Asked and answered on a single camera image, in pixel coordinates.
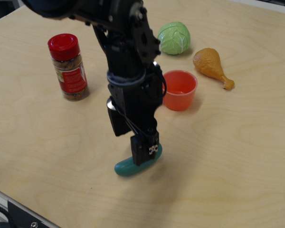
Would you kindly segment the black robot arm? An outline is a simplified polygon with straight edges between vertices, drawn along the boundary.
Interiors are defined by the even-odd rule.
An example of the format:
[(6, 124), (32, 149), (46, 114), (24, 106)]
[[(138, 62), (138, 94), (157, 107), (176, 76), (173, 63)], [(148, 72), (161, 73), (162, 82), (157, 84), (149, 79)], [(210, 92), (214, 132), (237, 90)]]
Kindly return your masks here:
[(108, 113), (115, 135), (131, 137), (135, 165), (153, 160), (159, 148), (156, 109), (165, 96), (165, 80), (155, 58), (153, 35), (141, 0), (26, 0), (36, 14), (70, 18), (93, 26), (108, 63)]

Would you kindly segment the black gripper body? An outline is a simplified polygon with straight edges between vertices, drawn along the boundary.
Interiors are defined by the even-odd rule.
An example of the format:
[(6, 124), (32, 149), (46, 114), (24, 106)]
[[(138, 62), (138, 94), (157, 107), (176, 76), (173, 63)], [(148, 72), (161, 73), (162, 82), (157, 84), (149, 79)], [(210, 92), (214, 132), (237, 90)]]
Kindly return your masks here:
[(117, 111), (135, 134), (157, 132), (156, 109), (162, 104), (165, 85), (162, 70), (149, 68), (137, 78), (122, 78), (107, 72), (108, 89)]

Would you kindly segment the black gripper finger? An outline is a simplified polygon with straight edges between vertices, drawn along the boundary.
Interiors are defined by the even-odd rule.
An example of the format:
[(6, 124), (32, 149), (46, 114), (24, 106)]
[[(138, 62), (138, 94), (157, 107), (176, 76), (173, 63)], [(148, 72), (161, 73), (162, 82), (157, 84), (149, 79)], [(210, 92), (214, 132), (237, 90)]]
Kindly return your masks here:
[(136, 134), (131, 137), (133, 163), (136, 166), (149, 166), (160, 157), (159, 133), (146, 137)]
[(121, 136), (131, 131), (125, 118), (117, 111), (113, 98), (110, 96), (106, 102), (108, 115), (115, 136)]

